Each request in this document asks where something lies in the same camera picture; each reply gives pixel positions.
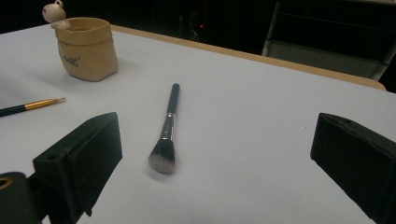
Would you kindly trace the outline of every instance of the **dark background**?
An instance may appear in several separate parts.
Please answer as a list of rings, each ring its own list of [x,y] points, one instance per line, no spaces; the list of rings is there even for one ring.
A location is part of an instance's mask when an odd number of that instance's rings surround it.
[[[261,54],[276,3],[275,0],[63,2],[68,18],[97,17],[120,26],[254,54]],[[277,19],[274,32],[274,38],[281,41],[380,60],[389,49],[389,45],[396,40],[396,7],[337,0],[281,2],[282,15]],[[46,24],[41,9],[49,3],[53,1],[2,0],[0,34]],[[343,25],[344,23],[357,25],[351,28]],[[395,57],[380,80],[388,91],[396,92],[394,77]]]

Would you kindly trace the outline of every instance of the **gold ferrule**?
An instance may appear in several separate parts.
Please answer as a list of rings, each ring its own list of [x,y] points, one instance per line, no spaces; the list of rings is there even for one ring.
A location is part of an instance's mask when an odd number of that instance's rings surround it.
[[[46,105],[53,105],[55,103],[58,103],[58,101],[59,101],[58,99],[49,99],[49,100],[32,102],[30,104],[26,104],[25,108],[26,108],[26,110],[32,110],[32,109],[36,109],[36,108],[43,107]]]

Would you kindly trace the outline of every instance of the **thin brush handle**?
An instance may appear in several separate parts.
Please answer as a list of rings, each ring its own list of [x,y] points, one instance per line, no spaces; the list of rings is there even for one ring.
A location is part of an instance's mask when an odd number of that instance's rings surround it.
[[[177,110],[177,99],[178,99],[178,92],[180,90],[180,85],[175,83],[172,86],[171,96],[169,98],[168,109],[166,110],[167,113],[176,114]]]
[[[160,137],[161,139],[169,139],[171,141],[174,140],[175,119],[176,119],[179,90],[180,90],[180,86],[177,83],[175,83],[172,86],[168,109],[166,110],[166,118],[165,118],[165,122],[163,123],[163,130],[161,131],[161,137]]]

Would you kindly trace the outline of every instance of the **brush bristles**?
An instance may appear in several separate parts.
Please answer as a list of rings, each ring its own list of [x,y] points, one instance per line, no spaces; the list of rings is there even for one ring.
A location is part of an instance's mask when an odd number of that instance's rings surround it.
[[[170,175],[175,171],[175,150],[169,139],[160,139],[148,157],[149,166],[162,174]]]

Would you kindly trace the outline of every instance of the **bear figurine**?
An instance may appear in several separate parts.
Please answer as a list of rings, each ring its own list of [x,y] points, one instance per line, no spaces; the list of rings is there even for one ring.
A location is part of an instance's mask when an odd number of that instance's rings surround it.
[[[64,3],[61,0],[56,0],[55,3],[48,4],[43,8],[44,20],[50,22],[51,28],[68,29],[71,27],[70,22],[66,19],[64,12]]]

